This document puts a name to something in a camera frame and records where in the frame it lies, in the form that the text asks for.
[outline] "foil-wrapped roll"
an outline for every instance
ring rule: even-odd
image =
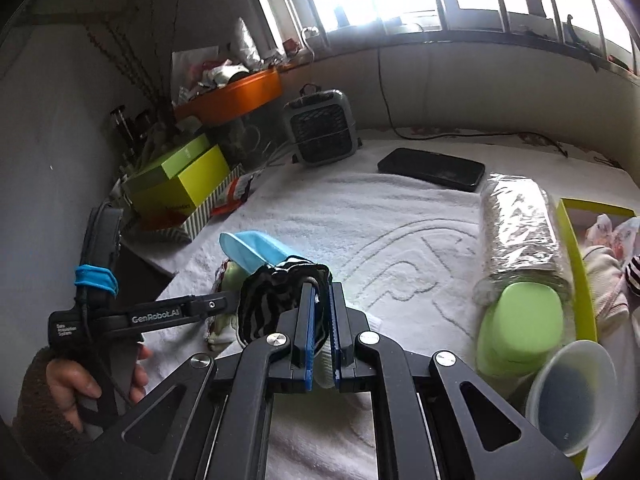
[[[530,178],[491,174],[481,195],[482,278],[474,301],[488,306],[516,282],[548,285],[564,303],[572,286],[555,209]]]

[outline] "brown sleeve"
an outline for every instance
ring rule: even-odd
[[[52,359],[53,354],[48,348],[43,348],[33,358],[22,380],[13,424],[18,442],[50,476],[90,442],[64,418],[51,397],[46,368]]]

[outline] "metal screw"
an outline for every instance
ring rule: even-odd
[[[365,345],[375,345],[378,341],[380,341],[380,336],[375,332],[363,332],[358,336],[360,342]]]
[[[267,343],[271,346],[282,346],[287,342],[287,336],[281,334],[280,332],[274,332],[273,334],[269,334],[267,336]]]
[[[194,368],[206,368],[211,364],[211,357],[206,354],[196,354],[191,357],[189,364]]]
[[[451,352],[438,352],[436,354],[436,361],[442,366],[453,366],[456,364],[456,356]]]

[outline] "yellow box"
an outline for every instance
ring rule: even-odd
[[[171,212],[191,215],[229,174],[229,166],[219,146],[214,146],[176,176],[129,198],[143,218]]]
[[[631,209],[599,202],[562,198],[558,203],[560,235],[567,248],[574,276],[575,338],[595,342],[598,341],[598,332],[593,315],[593,300],[578,241],[584,239],[587,229],[595,224],[596,218],[601,214],[608,215],[614,227],[636,216]],[[586,455],[587,450],[584,450],[572,457],[579,470],[582,469]]]

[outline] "striped cloth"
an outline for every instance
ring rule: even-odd
[[[251,341],[276,332],[280,314],[298,307],[302,285],[311,282],[318,292],[316,304],[317,354],[327,340],[331,272],[327,266],[298,256],[290,256],[276,266],[264,265],[244,280],[238,307],[238,341],[244,347]]]
[[[625,267],[626,284],[637,296],[640,296],[640,256],[634,256]]]

